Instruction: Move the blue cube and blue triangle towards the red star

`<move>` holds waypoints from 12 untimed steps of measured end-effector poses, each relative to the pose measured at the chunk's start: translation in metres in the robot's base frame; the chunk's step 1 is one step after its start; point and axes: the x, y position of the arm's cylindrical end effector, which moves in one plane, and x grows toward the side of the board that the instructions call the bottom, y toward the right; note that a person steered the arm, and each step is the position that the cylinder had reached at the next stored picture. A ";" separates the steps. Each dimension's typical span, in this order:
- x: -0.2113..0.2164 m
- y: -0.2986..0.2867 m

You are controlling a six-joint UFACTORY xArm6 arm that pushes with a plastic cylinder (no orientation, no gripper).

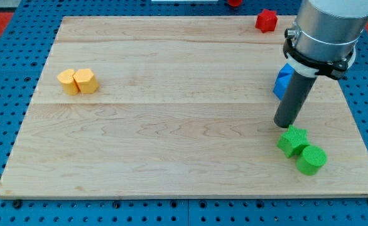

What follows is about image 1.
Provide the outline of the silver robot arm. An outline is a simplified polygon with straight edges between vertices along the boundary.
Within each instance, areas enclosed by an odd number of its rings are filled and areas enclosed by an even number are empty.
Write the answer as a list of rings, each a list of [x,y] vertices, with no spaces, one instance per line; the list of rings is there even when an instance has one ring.
[[[367,22],[368,0],[302,0],[284,32],[284,56],[299,75],[340,80],[355,61]]]

